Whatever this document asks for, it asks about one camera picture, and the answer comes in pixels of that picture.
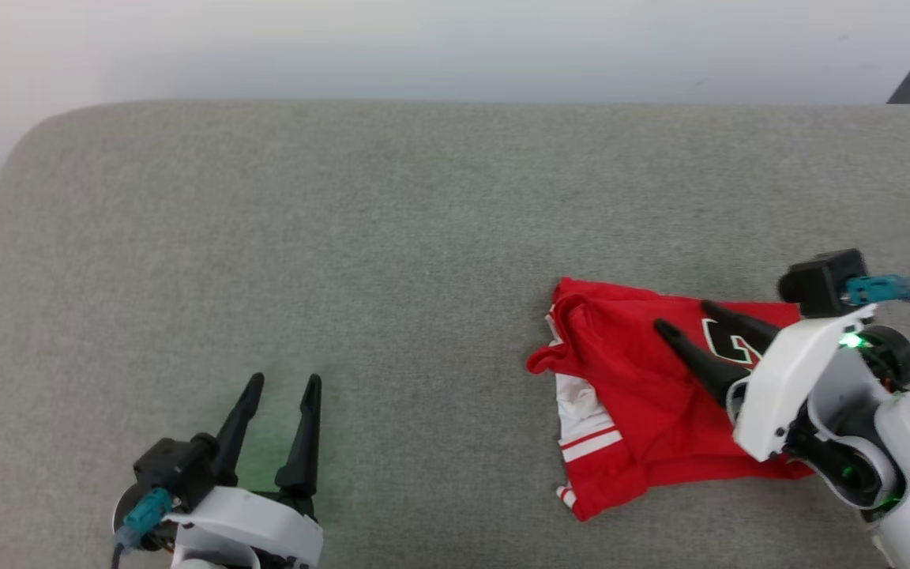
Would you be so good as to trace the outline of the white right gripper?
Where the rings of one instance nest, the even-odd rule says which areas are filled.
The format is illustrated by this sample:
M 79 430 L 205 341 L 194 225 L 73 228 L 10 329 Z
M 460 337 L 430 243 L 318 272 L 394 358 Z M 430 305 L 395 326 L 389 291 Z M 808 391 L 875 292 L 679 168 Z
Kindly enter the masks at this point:
M 749 375 L 733 361 L 759 361 L 749 375 L 733 435 L 759 462 L 781 453 L 786 435 L 779 429 L 790 429 L 844 336 L 862 329 L 863 320 L 875 314 L 875 305 L 867 305 L 837 317 L 803 319 L 780 331 L 712 301 L 701 301 L 701 309 L 711 352 L 667 320 L 655 320 L 654 329 L 722 408 L 728 405 L 730 389 Z

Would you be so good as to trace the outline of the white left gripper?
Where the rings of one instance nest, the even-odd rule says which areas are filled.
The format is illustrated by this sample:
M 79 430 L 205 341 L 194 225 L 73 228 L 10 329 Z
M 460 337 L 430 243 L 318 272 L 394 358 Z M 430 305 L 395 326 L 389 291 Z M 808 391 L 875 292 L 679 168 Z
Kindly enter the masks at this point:
M 256 372 L 216 436 L 212 471 L 216 487 L 189 514 L 168 514 L 176 523 L 172 568 L 318 568 L 324 530 L 288 505 L 237 487 L 237 464 L 246 430 L 261 400 L 265 377 Z M 299 425 L 288 461 L 275 484 L 290 499 L 317 493 L 322 378 L 312 374 L 299 403 Z

